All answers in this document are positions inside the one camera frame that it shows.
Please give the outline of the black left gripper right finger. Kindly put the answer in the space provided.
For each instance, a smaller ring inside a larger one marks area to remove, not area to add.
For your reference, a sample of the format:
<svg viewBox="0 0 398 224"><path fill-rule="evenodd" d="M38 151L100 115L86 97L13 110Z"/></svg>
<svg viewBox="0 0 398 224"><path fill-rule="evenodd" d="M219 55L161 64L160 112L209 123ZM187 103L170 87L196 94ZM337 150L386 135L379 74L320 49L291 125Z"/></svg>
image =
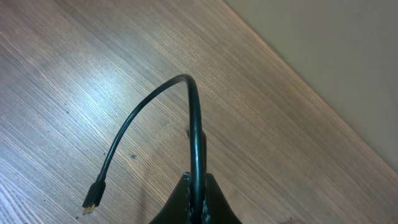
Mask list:
<svg viewBox="0 0 398 224"><path fill-rule="evenodd" d="M215 177L210 173L205 176L203 222L209 224L241 224L241 221L229 206Z"/></svg>

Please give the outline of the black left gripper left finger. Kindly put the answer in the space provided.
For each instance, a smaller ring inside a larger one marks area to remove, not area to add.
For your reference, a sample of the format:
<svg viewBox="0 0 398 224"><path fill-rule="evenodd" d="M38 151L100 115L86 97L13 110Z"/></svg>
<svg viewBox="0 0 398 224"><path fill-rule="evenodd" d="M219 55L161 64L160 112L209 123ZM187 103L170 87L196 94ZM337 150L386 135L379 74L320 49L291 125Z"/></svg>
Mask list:
<svg viewBox="0 0 398 224"><path fill-rule="evenodd" d="M169 199L150 224L190 223L190 173L184 172Z"/></svg>

